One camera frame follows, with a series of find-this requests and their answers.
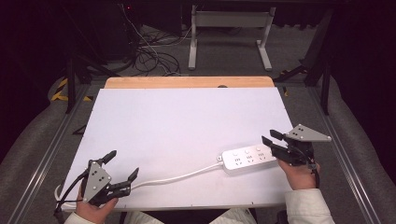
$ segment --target power strip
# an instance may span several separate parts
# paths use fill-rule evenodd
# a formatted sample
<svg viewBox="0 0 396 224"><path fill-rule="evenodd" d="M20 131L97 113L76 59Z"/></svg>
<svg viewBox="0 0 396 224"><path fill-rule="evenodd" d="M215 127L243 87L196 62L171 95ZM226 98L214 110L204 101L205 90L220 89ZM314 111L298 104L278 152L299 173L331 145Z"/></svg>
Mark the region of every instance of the power strip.
<svg viewBox="0 0 396 224"><path fill-rule="evenodd" d="M224 170L228 174L259 170L276 164L271 148L266 145L227 150L221 154L221 157L218 157L218 161L224 162Z"/></svg>

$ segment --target wooden edge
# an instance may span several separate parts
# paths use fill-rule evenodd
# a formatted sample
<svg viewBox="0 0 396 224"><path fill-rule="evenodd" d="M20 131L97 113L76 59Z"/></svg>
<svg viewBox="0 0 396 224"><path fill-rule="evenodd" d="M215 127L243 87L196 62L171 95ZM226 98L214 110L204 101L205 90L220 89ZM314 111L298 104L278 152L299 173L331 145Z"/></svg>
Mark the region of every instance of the wooden edge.
<svg viewBox="0 0 396 224"><path fill-rule="evenodd" d="M105 89L274 87L270 77L111 77Z"/></svg>

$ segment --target person's hand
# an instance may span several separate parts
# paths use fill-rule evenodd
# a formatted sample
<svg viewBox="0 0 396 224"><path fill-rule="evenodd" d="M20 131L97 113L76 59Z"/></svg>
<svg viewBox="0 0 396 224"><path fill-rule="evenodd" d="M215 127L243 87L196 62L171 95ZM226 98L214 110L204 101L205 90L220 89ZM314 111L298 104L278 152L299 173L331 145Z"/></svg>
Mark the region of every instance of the person's hand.
<svg viewBox="0 0 396 224"><path fill-rule="evenodd" d="M82 200L81 190L78 193L78 200ZM90 222L102 224L105 223L107 215L110 214L118 201L118 198L112 199L100 208L90 203L77 202L76 214Z"/></svg>
<svg viewBox="0 0 396 224"><path fill-rule="evenodd" d="M277 160L277 162L285 172L292 189L314 189L316 187L315 175L306 165L290 166L282 160Z"/></svg>

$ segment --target sleeve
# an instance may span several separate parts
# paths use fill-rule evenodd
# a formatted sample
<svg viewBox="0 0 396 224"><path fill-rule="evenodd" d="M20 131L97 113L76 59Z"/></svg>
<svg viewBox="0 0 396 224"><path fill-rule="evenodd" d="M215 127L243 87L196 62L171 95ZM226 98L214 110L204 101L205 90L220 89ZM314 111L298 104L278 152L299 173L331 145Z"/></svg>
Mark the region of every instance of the sleeve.
<svg viewBox="0 0 396 224"><path fill-rule="evenodd" d="M300 189L285 194L290 224L333 224L330 210L319 189Z"/></svg>
<svg viewBox="0 0 396 224"><path fill-rule="evenodd" d="M94 224L93 222L87 221L82 217L79 217L76 213L70 214L64 224Z"/></svg>

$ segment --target white table surface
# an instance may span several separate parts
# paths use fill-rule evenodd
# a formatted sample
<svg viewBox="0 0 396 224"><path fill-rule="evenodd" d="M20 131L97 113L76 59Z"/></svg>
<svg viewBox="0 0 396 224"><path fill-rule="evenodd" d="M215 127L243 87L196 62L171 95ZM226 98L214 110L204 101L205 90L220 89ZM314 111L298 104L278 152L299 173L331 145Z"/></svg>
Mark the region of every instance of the white table surface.
<svg viewBox="0 0 396 224"><path fill-rule="evenodd" d="M133 186L215 164L224 150L261 144L262 135L270 137L271 129L292 129L277 88L103 89L62 195L88 160L112 150L117 156L103 166L112 176L111 184L125 181L139 167ZM120 198L116 209L273 206L284 203L289 190L278 166L237 175L218 167L167 185L134 189ZM67 200L75 200L77 193L78 186Z"/></svg>

